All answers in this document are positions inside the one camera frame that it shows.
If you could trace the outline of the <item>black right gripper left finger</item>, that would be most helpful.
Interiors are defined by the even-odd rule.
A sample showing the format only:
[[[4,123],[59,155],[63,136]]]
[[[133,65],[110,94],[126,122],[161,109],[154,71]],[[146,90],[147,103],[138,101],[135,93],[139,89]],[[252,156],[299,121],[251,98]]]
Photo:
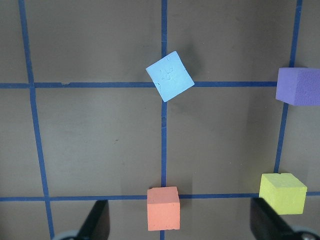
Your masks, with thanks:
[[[55,240],[108,240],[110,236],[108,200],[97,200],[79,230],[59,233]]]

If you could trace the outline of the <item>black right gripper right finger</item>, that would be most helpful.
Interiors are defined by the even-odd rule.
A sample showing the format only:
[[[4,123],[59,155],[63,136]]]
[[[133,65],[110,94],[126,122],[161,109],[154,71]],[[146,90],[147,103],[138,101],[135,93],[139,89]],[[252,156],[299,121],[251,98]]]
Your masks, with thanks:
[[[260,197],[250,200],[250,230],[256,240],[318,240],[320,235],[307,228],[293,228]]]

